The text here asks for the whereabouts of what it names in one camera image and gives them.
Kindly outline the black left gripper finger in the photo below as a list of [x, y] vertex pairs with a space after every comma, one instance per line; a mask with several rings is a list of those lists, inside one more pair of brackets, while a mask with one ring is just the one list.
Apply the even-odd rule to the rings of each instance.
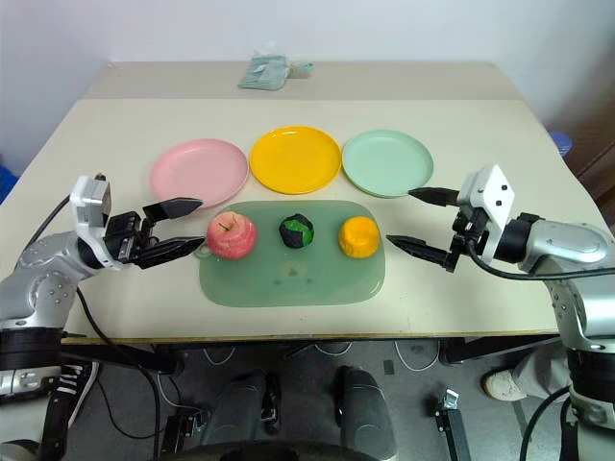
[[145, 206], [143, 212], [149, 221], [160, 222], [189, 215], [202, 205], [203, 201], [200, 199], [178, 197]]
[[135, 254], [135, 265], [148, 269], [185, 257], [196, 251], [203, 243], [203, 236], [174, 237], [160, 241]]

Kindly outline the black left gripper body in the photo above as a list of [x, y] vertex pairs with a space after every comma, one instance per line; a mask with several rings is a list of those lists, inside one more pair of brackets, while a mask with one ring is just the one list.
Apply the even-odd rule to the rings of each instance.
[[159, 243], [153, 236], [156, 222], [149, 216], [141, 218], [129, 211], [109, 220], [104, 242], [111, 257], [123, 264], [158, 264], [148, 250]]

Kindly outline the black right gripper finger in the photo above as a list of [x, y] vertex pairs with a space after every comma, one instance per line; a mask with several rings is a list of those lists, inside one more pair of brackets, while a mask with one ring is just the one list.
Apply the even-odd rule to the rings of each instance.
[[388, 234], [386, 239], [408, 255], [436, 264], [450, 273], [455, 270], [459, 259], [459, 253], [435, 248], [415, 237]]
[[408, 195], [435, 206], [457, 206], [458, 191], [444, 187], [419, 187], [410, 189]]

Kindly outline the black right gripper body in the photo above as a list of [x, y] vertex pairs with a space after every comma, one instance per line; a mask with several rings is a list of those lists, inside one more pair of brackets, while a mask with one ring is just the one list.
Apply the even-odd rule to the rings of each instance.
[[489, 217], [482, 208], [474, 208], [469, 215], [460, 209], [452, 226], [455, 234], [450, 251], [466, 254], [466, 242], [474, 241], [476, 253], [481, 254], [489, 236], [488, 222]]

